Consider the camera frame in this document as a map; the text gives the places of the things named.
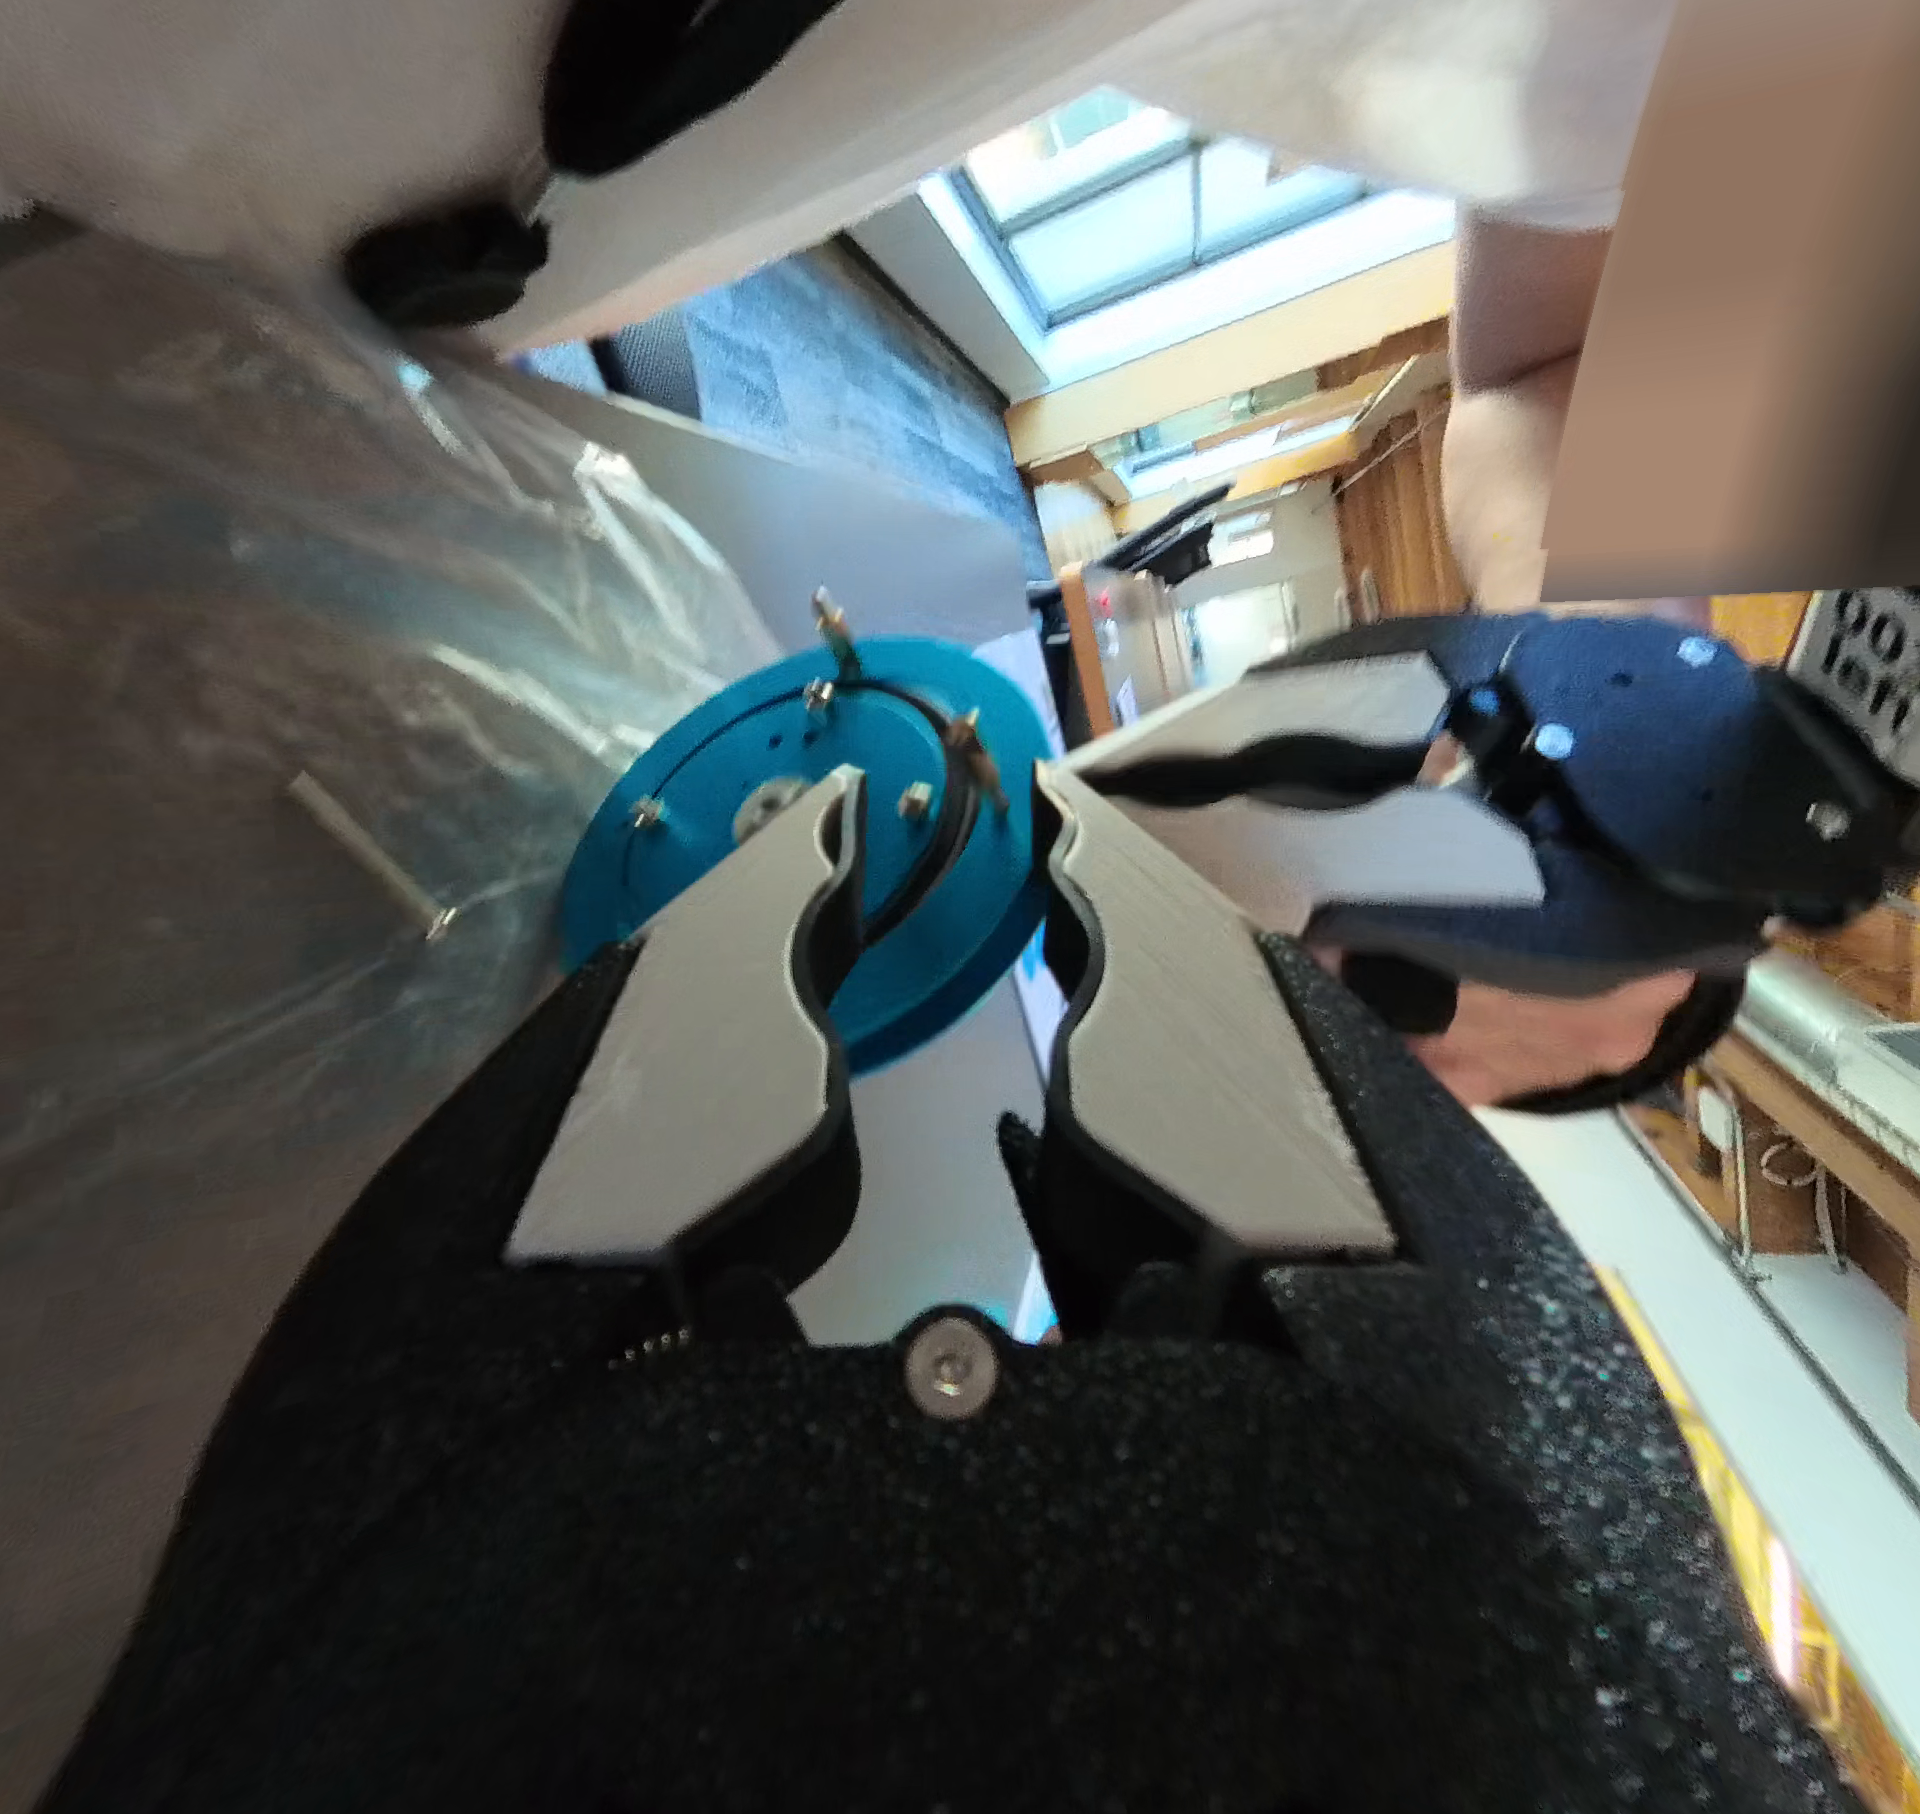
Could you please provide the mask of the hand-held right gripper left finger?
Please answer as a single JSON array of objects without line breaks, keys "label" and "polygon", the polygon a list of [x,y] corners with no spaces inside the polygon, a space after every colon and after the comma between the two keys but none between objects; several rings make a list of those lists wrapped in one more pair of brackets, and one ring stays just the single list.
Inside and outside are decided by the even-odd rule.
[{"label": "hand-held right gripper left finger", "polygon": [[850,1117],[830,1007],[862,893],[865,774],[835,768],[642,926],[511,1265],[692,1257],[819,1160]]}]

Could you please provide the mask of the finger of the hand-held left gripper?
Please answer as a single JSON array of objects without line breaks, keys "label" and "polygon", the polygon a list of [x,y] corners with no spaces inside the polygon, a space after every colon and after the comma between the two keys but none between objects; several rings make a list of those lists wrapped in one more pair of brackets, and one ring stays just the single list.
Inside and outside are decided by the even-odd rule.
[{"label": "finger of the hand-held left gripper", "polygon": [[1535,910],[1548,883],[1524,831],[1453,789],[1296,808],[1156,804],[1086,778],[1083,899],[1108,934],[1228,944],[1302,934],[1333,907]]},{"label": "finger of the hand-held left gripper", "polygon": [[1415,786],[1453,711],[1427,653],[1271,667],[1080,746],[1062,768],[1150,808],[1348,808]]}]

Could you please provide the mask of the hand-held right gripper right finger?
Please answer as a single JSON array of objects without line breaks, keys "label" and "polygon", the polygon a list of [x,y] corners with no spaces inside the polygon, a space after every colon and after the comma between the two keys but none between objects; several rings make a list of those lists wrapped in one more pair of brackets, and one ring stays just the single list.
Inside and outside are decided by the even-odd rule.
[{"label": "hand-held right gripper right finger", "polygon": [[1050,1120],[1196,1263],[1392,1263],[1394,1226],[1254,926],[1052,762],[1046,878],[1083,932]]}]

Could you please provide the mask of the blue round metal turntable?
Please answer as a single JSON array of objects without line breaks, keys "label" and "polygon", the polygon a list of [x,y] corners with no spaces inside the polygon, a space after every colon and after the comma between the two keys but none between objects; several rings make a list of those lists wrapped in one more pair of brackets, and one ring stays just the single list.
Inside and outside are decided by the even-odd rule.
[{"label": "blue round metal turntable", "polygon": [[[736,852],[736,826],[835,768],[865,774],[865,949],[831,1001],[850,1072],[946,1037],[995,984],[1040,963],[1032,774],[1056,753],[1013,644],[855,643],[859,680],[827,647],[754,673],[673,722],[612,789],[558,907],[563,969],[633,937]],[[977,711],[1010,808],[995,816],[941,746]]]}]

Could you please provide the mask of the person's left forearm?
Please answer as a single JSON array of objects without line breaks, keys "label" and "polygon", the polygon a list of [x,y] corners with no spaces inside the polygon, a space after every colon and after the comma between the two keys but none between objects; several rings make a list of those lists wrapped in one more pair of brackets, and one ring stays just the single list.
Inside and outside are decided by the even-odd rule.
[{"label": "person's left forearm", "polygon": [[1611,234],[1465,212],[1453,291],[1442,516],[1469,601],[1544,602],[1548,505]]}]

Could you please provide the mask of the person's left hand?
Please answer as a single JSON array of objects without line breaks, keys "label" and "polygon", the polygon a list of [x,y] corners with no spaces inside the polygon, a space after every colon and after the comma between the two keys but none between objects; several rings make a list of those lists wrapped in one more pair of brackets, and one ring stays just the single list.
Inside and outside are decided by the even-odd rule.
[{"label": "person's left hand", "polygon": [[1402,1042],[1457,1104],[1511,1108],[1640,1066],[1693,984],[1693,972],[1669,969],[1588,1001],[1563,1001],[1469,981],[1457,989],[1447,1034]]}]

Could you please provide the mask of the large window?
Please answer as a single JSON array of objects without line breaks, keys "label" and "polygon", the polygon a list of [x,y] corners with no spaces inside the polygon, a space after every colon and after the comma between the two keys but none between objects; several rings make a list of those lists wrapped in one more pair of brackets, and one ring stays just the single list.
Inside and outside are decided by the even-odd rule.
[{"label": "large window", "polygon": [[917,183],[1050,392],[1454,237],[1454,203],[1284,158],[1113,88]]}]

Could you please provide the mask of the person's beige shirt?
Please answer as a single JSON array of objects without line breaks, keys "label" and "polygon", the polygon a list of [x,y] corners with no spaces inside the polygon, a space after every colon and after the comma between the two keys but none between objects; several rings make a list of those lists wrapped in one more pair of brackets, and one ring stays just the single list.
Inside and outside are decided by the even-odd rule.
[{"label": "person's beige shirt", "polygon": [[[536,201],[572,0],[4,0],[4,218],[276,274],[464,201]],[[482,334],[703,294],[1114,88],[1201,131],[1544,228],[1615,218],[1679,0],[835,0],[716,109],[558,194]]]}]

